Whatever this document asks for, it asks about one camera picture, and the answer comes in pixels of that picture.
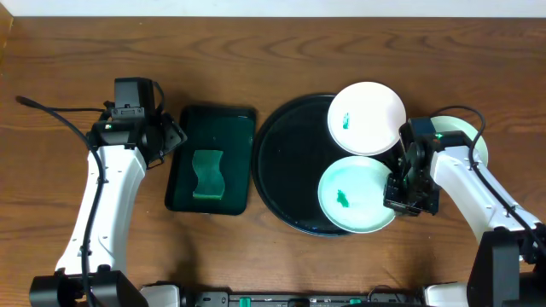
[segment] green stain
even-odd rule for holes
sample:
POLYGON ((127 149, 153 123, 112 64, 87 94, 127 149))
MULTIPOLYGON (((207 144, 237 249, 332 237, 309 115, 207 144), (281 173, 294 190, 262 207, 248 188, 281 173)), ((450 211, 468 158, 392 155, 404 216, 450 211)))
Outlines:
POLYGON ((345 196, 345 193, 343 191, 338 190, 338 202, 344 207, 349 207, 349 200, 347 200, 347 197, 345 196))
POLYGON ((343 129, 349 129, 349 113, 345 113, 343 117, 343 129))

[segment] wooden table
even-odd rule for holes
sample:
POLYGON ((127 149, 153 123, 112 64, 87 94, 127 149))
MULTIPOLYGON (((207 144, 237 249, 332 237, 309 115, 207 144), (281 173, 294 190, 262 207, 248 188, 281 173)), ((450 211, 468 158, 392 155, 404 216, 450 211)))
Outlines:
MULTIPOLYGON (((80 140, 13 97, 100 107, 117 77, 157 80, 175 117, 214 101, 255 107, 258 126, 295 96, 363 80, 396 90, 409 116, 473 106, 488 119, 491 171, 546 220, 546 20, 17 18, 1 70, 0 304, 28 305, 33 276, 53 273, 87 172, 80 140)), ((66 116, 83 131, 96 120, 66 116)), ((468 279, 478 244, 446 194, 436 217, 329 239, 277 219, 252 183, 240 216, 168 211, 170 163, 136 197, 127 256, 137 286, 365 293, 468 279)))

